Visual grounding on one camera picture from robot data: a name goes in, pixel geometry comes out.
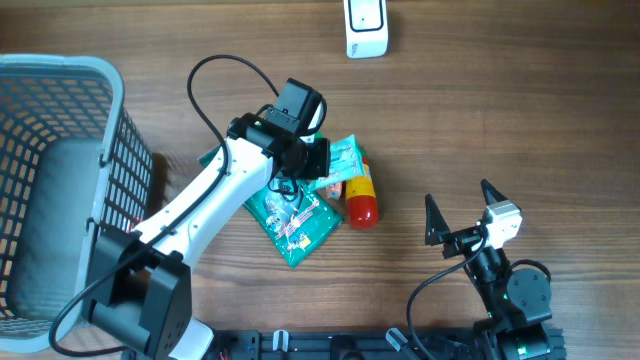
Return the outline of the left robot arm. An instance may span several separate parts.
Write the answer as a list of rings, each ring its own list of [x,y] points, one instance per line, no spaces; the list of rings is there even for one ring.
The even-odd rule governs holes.
[[[204,170],[162,211],[130,232],[108,226],[89,265],[82,315],[145,359],[201,359],[213,330],[192,316],[191,274],[238,208],[277,178],[329,171],[329,142],[316,138],[328,106],[288,79],[275,103],[231,121]]]

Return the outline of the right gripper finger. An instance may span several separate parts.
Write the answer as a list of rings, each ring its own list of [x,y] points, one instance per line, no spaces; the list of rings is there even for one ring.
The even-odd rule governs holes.
[[[487,179],[481,181],[486,209],[491,211],[520,211],[521,208],[498,191]]]
[[[425,244],[435,246],[447,241],[450,228],[431,194],[425,196],[426,234]]]

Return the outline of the green 3M gloves packet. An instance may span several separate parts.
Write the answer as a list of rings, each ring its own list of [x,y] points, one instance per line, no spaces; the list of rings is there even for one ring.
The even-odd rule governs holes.
[[[244,202],[286,263],[295,268],[341,225],[343,217],[306,181],[298,193],[282,195],[273,188],[291,190],[290,180],[274,179]]]

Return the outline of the teal wet wipes packet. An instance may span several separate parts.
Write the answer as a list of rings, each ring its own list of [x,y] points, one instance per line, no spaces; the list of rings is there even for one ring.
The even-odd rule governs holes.
[[[316,191],[364,175],[362,153],[356,137],[350,135],[330,145],[329,174],[312,180],[307,188]]]

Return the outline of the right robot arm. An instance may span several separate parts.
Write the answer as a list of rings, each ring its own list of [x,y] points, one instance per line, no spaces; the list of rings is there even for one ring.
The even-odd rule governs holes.
[[[541,263],[511,262],[504,251],[523,222],[521,208],[488,180],[481,181],[486,207],[475,225],[453,231],[430,194],[425,196],[425,243],[441,245],[443,257],[462,256],[488,318],[473,325],[473,351],[480,359],[550,359],[551,273]]]

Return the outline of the small orange snack packet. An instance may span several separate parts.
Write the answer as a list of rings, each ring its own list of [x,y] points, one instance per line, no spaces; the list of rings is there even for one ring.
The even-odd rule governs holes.
[[[328,199],[340,200],[342,197],[343,188],[344,186],[342,182],[336,182],[326,186],[324,188],[324,192]]]

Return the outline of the grey plastic mesh basket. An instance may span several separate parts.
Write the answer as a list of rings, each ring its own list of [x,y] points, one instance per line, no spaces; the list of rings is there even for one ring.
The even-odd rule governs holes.
[[[153,159],[118,70],[89,56],[1,58],[1,348],[35,353],[85,286],[100,229],[146,214]]]

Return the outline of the red sauce bottle yellow label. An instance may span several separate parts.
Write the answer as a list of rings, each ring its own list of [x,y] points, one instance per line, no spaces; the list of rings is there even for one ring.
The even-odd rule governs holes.
[[[365,174],[346,182],[346,213],[354,229],[370,229],[378,224],[379,209],[374,184],[365,155],[362,156]]]

